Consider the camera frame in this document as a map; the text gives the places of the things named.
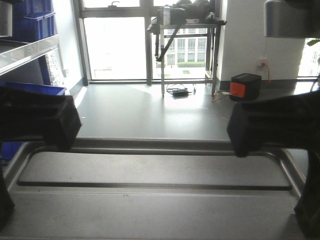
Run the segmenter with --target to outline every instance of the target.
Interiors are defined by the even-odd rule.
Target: orange label
[[[244,98],[246,86],[240,83],[232,82],[230,86],[230,94],[239,98]]]

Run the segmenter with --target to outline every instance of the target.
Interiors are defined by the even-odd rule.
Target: metal tray
[[[15,210],[0,239],[301,240],[290,156],[237,158],[227,141],[26,143],[4,171]]]

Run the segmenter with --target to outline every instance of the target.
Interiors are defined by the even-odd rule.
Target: white wall
[[[304,46],[304,39],[271,38],[264,36],[265,0],[222,0],[222,27],[218,78],[251,73],[268,78],[266,68],[257,66],[259,58],[267,58],[270,78],[296,79]]]
[[[71,89],[84,74],[81,66],[77,28],[72,0],[52,0],[55,23],[59,36],[62,68],[68,69],[64,87]]]

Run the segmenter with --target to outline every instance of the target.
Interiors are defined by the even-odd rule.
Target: power adapter
[[[172,95],[174,97],[188,96],[189,95],[189,91],[188,91],[187,88],[185,88],[185,89],[175,89],[175,90],[172,90]]]

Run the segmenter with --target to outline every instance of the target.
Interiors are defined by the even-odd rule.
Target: blue storage bin
[[[0,80],[0,86],[47,95],[65,95],[65,87],[38,85],[31,83],[7,82]],[[23,142],[4,142],[0,151],[1,160],[11,160]]]
[[[1,160],[11,160],[23,142],[4,142],[0,151]]]
[[[55,34],[55,12],[35,13],[13,21],[11,40],[36,42]]]
[[[9,81],[3,81],[3,80],[0,80],[0,86],[12,88],[12,89],[24,90],[24,91],[38,93],[38,94],[47,94],[47,95],[65,95],[65,91],[67,90],[65,87],[59,87],[59,86],[9,82]]]
[[[24,0],[13,5],[13,16],[17,18],[53,11],[52,0]]]

